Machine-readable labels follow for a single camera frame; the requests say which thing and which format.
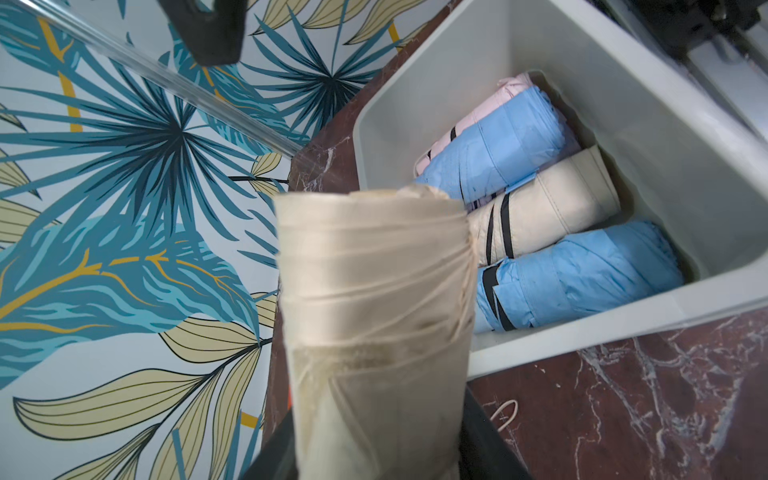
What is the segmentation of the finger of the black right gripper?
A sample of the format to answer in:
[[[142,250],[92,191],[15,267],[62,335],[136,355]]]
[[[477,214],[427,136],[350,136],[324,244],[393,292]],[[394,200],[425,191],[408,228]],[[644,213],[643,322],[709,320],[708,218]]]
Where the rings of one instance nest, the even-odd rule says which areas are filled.
[[[159,5],[199,65],[221,66],[240,61],[246,0],[216,0],[209,11],[191,0],[160,0]]]

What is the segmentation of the beige umbrella with black strap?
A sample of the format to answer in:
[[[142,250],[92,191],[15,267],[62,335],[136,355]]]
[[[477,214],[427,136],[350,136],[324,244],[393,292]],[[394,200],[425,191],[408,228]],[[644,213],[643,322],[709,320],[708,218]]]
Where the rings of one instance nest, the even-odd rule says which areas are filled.
[[[477,267],[462,202],[412,184],[275,210],[299,476],[457,478]]]

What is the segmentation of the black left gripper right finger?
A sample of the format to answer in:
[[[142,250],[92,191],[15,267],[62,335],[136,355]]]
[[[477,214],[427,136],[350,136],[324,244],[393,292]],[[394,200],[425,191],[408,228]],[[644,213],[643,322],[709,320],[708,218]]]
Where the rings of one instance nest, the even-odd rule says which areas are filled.
[[[469,388],[465,389],[459,440],[461,480],[530,480]]]

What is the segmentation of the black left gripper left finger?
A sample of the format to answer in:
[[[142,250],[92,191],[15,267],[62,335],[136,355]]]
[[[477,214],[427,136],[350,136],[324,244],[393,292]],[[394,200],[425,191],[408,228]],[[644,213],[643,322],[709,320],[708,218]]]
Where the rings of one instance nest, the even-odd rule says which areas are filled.
[[[289,410],[241,479],[296,480],[295,444],[293,412]]]

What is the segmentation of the blue umbrella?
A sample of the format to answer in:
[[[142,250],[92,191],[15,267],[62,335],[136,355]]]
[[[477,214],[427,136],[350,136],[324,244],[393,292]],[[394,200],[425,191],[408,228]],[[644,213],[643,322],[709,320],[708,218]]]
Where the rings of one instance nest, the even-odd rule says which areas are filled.
[[[650,221],[571,234],[478,271],[474,332],[570,322],[683,284],[673,246]]]
[[[470,204],[530,180],[565,145],[563,120],[533,86],[458,134],[415,181]]]

